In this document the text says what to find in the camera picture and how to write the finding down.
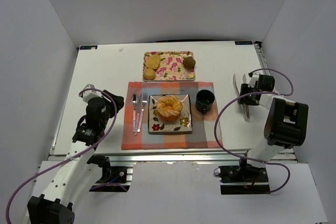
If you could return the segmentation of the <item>dark green mug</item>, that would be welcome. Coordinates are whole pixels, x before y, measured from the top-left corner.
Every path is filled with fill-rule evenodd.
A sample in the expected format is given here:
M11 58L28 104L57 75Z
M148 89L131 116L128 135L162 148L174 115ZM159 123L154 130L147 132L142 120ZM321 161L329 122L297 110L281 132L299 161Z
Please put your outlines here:
M215 96L213 92L209 90L200 90L196 95L195 107L199 112L205 115L211 110L214 101Z

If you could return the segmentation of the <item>small yellow muffin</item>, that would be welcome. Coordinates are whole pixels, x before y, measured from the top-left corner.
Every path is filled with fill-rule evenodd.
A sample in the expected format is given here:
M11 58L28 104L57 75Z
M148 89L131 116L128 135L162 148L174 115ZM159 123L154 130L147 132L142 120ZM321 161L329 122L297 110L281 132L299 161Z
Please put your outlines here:
M143 72L143 78L145 80L154 80L156 77L156 71L151 69L151 68L147 68L144 70Z

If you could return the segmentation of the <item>left blue table label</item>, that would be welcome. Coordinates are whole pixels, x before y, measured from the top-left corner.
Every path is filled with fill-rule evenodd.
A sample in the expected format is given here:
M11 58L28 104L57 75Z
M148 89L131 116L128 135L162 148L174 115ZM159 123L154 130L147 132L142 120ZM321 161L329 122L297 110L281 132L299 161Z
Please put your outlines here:
M85 45L79 47L80 50L96 50L97 48L97 45Z

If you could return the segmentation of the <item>right blue table label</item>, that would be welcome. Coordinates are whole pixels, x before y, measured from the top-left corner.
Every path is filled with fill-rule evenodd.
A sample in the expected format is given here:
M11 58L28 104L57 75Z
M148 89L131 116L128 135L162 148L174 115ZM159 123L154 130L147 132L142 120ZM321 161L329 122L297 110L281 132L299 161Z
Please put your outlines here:
M234 41L235 45L253 45L254 43L249 40Z

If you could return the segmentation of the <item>checkered orange placemat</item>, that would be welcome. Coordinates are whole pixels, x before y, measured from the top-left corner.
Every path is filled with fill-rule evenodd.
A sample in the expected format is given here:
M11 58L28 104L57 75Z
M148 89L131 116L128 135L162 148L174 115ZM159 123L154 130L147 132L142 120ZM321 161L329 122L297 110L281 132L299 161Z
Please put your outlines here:
M122 150L164 150L164 149L198 149L218 148L222 142L217 104L213 103L209 112L203 115L195 107L196 95L200 90L214 92L211 82L129 82L126 106L124 110ZM188 94L191 101L192 132L184 134L149 134L148 107L144 109L140 133L132 132L133 105L132 95L148 93L150 95Z

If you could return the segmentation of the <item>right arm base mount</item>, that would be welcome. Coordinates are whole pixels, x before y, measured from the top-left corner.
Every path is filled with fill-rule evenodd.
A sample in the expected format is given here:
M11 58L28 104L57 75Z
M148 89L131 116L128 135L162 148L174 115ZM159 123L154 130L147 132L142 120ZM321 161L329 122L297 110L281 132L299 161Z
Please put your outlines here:
M239 166L219 166L213 174L220 179L222 195L270 194L269 179L265 168L260 172L244 173Z

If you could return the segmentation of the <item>floral serving tray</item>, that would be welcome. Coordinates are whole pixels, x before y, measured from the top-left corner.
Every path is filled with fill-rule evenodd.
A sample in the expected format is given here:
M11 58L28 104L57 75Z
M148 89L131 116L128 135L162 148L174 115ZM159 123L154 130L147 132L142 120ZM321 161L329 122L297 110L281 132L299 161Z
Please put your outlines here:
M152 51L145 52L143 57L143 72L147 69L145 62L150 55L160 55L160 66L156 71L154 80L144 81L192 81L195 79L195 67L193 70L187 70L183 66L185 57L193 57L192 51Z

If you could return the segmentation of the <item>orange sugar-topped bun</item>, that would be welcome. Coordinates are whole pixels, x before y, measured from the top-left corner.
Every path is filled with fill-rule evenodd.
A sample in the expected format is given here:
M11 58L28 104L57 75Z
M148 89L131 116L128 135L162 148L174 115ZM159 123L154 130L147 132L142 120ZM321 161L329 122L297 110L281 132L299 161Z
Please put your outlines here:
M176 121L182 112L183 105L175 95L163 95L156 104L159 117L164 122Z

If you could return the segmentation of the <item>metal tongs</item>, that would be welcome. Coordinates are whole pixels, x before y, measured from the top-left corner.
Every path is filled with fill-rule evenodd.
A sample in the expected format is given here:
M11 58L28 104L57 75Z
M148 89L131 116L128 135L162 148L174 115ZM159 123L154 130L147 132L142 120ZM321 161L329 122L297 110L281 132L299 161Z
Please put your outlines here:
M238 89L237 82L236 82L236 74L233 75L233 87L234 87L236 95L240 96L240 91ZM244 120L248 121L250 118L248 106L245 104L239 104L239 103L238 105L243 113Z

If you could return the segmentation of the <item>aluminium table frame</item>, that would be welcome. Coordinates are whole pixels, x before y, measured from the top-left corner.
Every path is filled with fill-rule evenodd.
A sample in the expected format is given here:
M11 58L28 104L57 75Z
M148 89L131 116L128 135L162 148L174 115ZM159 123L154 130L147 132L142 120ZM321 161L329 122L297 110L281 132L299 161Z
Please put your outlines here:
M52 156L65 156L85 104L79 91L87 84L125 96L128 83L142 80L143 56L148 51L192 51L196 58L196 80L214 84L224 146L234 152L255 147L263 138L267 110L250 109L245 121L234 98L233 75L243 75L267 68L257 45L235 45L232 41L160 42L99 45L96 50L79 50L64 112L50 149Z

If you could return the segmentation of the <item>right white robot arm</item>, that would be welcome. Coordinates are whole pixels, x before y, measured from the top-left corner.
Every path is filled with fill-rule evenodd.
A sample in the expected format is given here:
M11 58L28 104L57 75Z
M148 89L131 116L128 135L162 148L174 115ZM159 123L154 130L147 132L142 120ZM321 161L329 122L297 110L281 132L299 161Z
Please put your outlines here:
M301 146L306 138L309 107L306 104L290 101L278 94L272 94L275 79L264 74L250 73L250 80L242 77L240 95L249 94L238 100L243 117L249 120L249 107L262 106L268 110L264 127L264 138L240 159L239 171L252 176L260 174L266 163L278 153L294 146Z

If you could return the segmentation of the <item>oval herb bread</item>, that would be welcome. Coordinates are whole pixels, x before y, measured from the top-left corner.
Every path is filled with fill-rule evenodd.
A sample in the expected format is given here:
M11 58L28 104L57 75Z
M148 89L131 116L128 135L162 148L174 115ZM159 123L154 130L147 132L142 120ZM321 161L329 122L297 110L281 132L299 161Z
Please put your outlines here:
M157 70L160 66L161 56L160 55L150 55L145 62L147 68Z

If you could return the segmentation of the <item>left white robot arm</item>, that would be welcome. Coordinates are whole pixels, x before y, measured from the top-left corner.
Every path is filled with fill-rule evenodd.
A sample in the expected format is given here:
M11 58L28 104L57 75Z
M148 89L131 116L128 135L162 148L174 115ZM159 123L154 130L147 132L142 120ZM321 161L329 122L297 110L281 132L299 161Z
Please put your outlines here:
M30 198L30 223L73 223L75 207L111 170L109 159L95 151L110 132L108 121L124 107L124 98L90 84L79 96L87 104L86 113L77 122L69 152L55 176L40 196Z

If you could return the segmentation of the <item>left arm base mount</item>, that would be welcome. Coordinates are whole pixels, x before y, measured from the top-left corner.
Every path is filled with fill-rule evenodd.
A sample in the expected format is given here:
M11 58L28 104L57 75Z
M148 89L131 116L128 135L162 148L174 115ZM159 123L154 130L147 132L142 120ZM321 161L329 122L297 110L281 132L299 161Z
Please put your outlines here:
M102 155L94 155L87 161L90 166L89 171L93 171L96 179L90 191L107 191L107 192L127 192L128 167L113 166L110 158Z

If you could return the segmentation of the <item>blue table label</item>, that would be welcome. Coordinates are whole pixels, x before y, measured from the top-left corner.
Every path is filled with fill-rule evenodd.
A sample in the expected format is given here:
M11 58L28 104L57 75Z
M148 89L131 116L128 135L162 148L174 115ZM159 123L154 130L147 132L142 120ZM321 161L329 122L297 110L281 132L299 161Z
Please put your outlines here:
M97 45L85 45L79 47L80 50L96 50L97 48Z
M235 45L253 45L254 43L249 40L234 41Z

